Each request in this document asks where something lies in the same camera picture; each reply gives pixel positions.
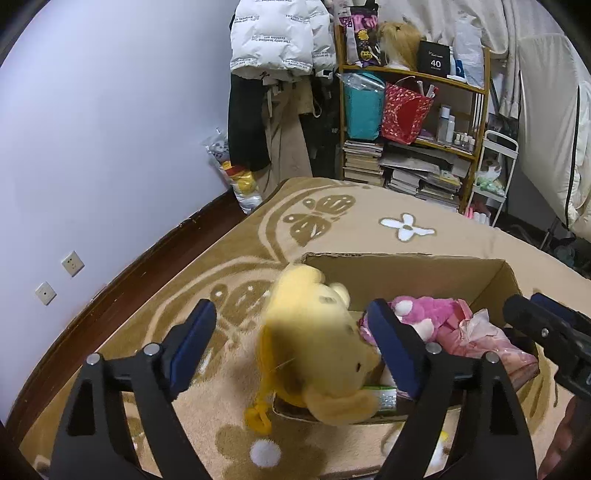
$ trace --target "blue gripper pad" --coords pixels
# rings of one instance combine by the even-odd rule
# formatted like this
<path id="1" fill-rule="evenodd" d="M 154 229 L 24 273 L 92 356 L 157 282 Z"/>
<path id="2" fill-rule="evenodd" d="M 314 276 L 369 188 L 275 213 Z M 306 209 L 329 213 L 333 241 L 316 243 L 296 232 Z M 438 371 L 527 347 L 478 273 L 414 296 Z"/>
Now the blue gripper pad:
<path id="1" fill-rule="evenodd" d="M 189 388 L 195 370 L 216 329 L 216 307 L 199 300 L 187 320 L 173 327 L 163 341 L 163 373 L 172 398 Z"/>
<path id="2" fill-rule="evenodd" d="M 404 325 L 384 300 L 367 309 L 369 331 L 399 390 L 416 399 L 423 389 L 425 344 L 410 325 Z"/>
<path id="3" fill-rule="evenodd" d="M 534 293 L 530 300 L 532 303 L 539 305 L 543 309 L 548 310 L 550 313 L 554 313 L 554 315 L 563 319 L 571 327 L 576 327 L 577 313 L 574 310 L 561 305 L 557 301 L 547 297 L 546 295 L 543 295 L 542 293 Z"/>

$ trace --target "white wall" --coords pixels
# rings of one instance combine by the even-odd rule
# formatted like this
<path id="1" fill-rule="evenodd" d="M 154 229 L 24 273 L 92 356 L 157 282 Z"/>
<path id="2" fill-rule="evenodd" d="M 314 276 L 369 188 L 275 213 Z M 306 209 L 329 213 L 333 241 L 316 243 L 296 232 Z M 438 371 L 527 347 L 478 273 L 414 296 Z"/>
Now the white wall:
<path id="1" fill-rule="evenodd" d="M 0 68 L 2 421 L 92 297 L 225 191 L 201 142 L 226 126 L 236 4 L 51 0 Z"/>

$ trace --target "electrical socket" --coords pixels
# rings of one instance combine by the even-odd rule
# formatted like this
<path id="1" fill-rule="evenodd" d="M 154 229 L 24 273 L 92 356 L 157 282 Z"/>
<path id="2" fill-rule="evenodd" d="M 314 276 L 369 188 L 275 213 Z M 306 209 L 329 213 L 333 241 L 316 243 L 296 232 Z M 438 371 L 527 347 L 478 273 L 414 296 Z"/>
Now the electrical socket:
<path id="1" fill-rule="evenodd" d="M 37 287 L 35 295 L 43 302 L 43 305 L 49 305 L 56 298 L 56 291 L 46 281 Z"/>
<path id="2" fill-rule="evenodd" d="M 71 277 L 74 277 L 80 270 L 82 270 L 82 268 L 84 268 L 84 263 L 82 263 L 78 254 L 73 250 L 70 255 L 61 261 L 61 264 Z"/>

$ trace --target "stack of books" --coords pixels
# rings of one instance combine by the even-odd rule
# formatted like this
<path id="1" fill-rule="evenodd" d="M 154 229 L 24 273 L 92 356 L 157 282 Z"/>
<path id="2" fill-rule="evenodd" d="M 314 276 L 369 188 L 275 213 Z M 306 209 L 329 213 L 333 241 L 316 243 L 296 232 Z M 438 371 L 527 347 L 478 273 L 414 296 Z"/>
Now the stack of books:
<path id="1" fill-rule="evenodd" d="M 462 183 L 457 175 L 413 154 L 387 153 L 380 165 L 391 169 L 387 187 L 450 210 L 457 210 Z"/>
<path id="2" fill-rule="evenodd" d="M 395 192 L 416 195 L 421 184 L 421 177 L 414 170 L 393 168 L 388 188 Z"/>
<path id="3" fill-rule="evenodd" d="M 345 178 L 381 187 L 383 169 L 379 166 L 383 144 L 347 140 L 343 145 L 345 151 Z"/>
<path id="4" fill-rule="evenodd" d="M 421 184 L 417 192 L 417 198 L 441 206 L 457 209 L 460 206 L 460 198 L 457 195 L 462 186 L 460 179 L 451 172 L 442 171 L 440 174 L 421 174 Z"/>

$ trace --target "baseboard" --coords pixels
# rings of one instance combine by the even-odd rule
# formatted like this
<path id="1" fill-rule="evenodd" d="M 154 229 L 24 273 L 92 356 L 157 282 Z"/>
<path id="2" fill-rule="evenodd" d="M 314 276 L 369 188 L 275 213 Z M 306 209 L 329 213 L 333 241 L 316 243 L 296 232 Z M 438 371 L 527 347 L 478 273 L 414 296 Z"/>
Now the baseboard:
<path id="1" fill-rule="evenodd" d="M 244 217 L 229 190 L 170 231 L 102 290 L 72 320 L 27 379 L 6 425 L 12 441 L 21 443 L 88 354 Z"/>

